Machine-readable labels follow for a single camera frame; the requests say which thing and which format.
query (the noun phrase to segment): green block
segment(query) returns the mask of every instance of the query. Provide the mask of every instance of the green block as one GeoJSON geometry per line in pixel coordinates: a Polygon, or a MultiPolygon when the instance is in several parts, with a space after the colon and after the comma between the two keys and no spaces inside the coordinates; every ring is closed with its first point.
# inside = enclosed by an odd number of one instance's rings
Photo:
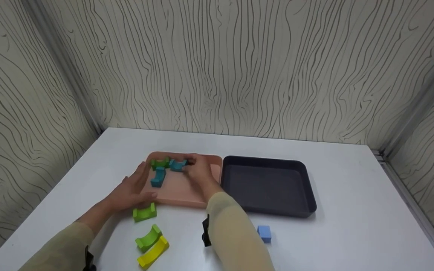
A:
{"type": "Polygon", "coordinates": [[[147,235],[142,238],[135,239],[135,242],[140,251],[145,253],[152,247],[152,245],[155,245],[161,235],[162,231],[157,227],[156,224],[153,224],[150,232],[148,232],[147,235]]]}
{"type": "Polygon", "coordinates": [[[157,209],[155,203],[151,203],[149,207],[145,209],[133,209],[133,220],[140,222],[145,219],[154,218],[157,216],[157,209]]]}
{"type": "Polygon", "coordinates": [[[166,156],[165,159],[163,159],[163,160],[152,159],[152,161],[150,163],[152,165],[153,171],[155,171],[158,167],[169,168],[170,167],[170,158],[168,156],[166,156]]]}

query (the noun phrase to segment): beige sleeve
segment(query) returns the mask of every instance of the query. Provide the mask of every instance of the beige sleeve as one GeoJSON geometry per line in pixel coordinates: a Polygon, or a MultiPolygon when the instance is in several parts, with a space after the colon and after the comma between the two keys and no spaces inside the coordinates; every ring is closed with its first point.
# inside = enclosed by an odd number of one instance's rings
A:
{"type": "Polygon", "coordinates": [[[209,237],[224,270],[274,271],[267,247],[237,202],[218,192],[207,204],[209,237]]]}
{"type": "Polygon", "coordinates": [[[85,247],[91,244],[93,238],[88,226],[74,222],[46,242],[19,271],[83,270],[85,247]]]}

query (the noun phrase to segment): tray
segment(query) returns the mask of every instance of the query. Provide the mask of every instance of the tray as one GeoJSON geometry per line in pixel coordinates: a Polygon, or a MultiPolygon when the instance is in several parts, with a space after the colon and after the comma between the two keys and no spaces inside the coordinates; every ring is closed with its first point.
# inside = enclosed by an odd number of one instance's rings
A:
{"type": "Polygon", "coordinates": [[[307,218],[317,209],[300,161],[227,156],[220,183],[245,211],[307,218]]]}
{"type": "MultiPolygon", "coordinates": [[[[142,192],[157,192],[156,202],[160,204],[169,204],[175,206],[186,206],[195,208],[205,208],[205,203],[202,194],[193,187],[191,182],[182,172],[174,172],[169,168],[166,169],[167,174],[162,187],[152,187],[150,180],[155,177],[155,171],[152,170],[150,162],[152,159],[163,160],[166,156],[177,161],[184,160],[183,153],[155,151],[148,155],[146,163],[147,167],[144,172],[144,177],[147,181],[142,192]]],[[[212,175],[217,182],[220,182],[220,173],[222,169],[222,158],[216,155],[205,155],[210,163],[212,175]]]]}

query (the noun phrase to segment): blue block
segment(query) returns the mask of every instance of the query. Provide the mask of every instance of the blue block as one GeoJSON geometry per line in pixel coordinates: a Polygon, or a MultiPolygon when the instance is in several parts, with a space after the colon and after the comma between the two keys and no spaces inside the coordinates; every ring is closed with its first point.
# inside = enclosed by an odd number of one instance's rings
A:
{"type": "Polygon", "coordinates": [[[260,238],[266,243],[270,243],[270,239],[272,238],[272,234],[270,233],[269,226],[257,226],[257,233],[260,238]]]}
{"type": "Polygon", "coordinates": [[[175,159],[170,160],[169,166],[171,171],[182,171],[184,165],[186,165],[186,160],[182,162],[177,162],[175,159]]]}
{"type": "Polygon", "coordinates": [[[165,171],[164,167],[155,168],[155,178],[150,180],[152,187],[162,187],[166,174],[167,172],[165,171]]]}

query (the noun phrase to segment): yellow block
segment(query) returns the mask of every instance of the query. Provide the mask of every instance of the yellow block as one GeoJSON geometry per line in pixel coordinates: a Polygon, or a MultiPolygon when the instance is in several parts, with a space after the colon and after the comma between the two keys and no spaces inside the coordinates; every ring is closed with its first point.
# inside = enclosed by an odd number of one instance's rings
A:
{"type": "Polygon", "coordinates": [[[168,249],[169,246],[170,245],[167,239],[165,239],[165,237],[162,235],[155,243],[155,245],[150,250],[148,250],[147,253],[138,257],[136,261],[138,262],[138,264],[140,264],[143,270],[146,270],[150,265],[153,264],[153,262],[155,262],[158,259],[158,257],[160,257],[160,255],[165,250],[168,249]]]}

